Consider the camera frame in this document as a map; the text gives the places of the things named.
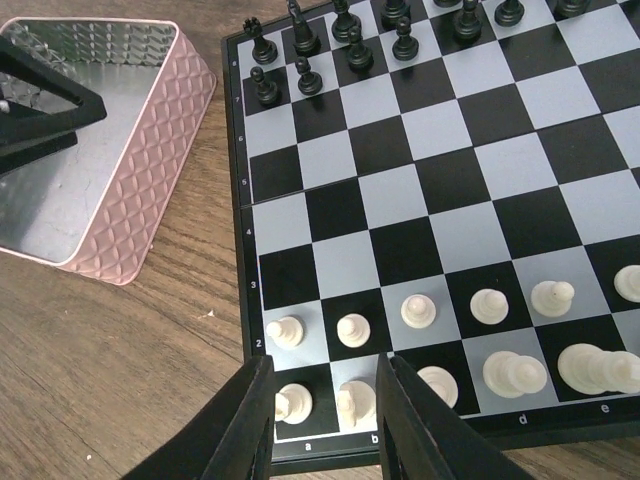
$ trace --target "white pawn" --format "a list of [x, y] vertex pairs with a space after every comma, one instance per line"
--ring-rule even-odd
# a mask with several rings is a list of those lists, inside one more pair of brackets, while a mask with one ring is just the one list
[[295, 317], [284, 317], [267, 325], [267, 335], [283, 350], [291, 350], [300, 345], [304, 336], [302, 322]]
[[376, 416], [376, 393], [360, 380], [343, 383], [336, 395], [338, 415], [349, 428], [369, 423]]
[[458, 401], [458, 384], [453, 375], [444, 368], [433, 366], [421, 368], [418, 370], [418, 375], [444, 403], [453, 408]]
[[547, 371], [536, 358], [514, 352], [496, 352], [482, 367], [487, 387], [504, 398], [538, 393], [547, 384]]
[[616, 273], [613, 284], [625, 300], [640, 303], [640, 265], [629, 265]]
[[358, 348], [371, 336], [369, 322], [362, 315], [350, 313], [338, 321], [338, 338], [349, 348]]
[[400, 315], [411, 328], [427, 328], [436, 318], [436, 306], [426, 295], [411, 295], [402, 302]]
[[540, 282], [531, 291], [531, 304], [540, 315], [561, 317], [571, 308], [576, 291], [567, 282]]
[[577, 343], [562, 351], [558, 371], [567, 385], [586, 395], [640, 392], [640, 358], [630, 352], [606, 352]]
[[481, 323], [495, 325], [509, 313], [509, 303], [504, 293], [484, 288], [471, 297], [471, 313]]
[[276, 393], [275, 421], [296, 425], [304, 422], [311, 413], [313, 399], [305, 387], [297, 383], [285, 385]]

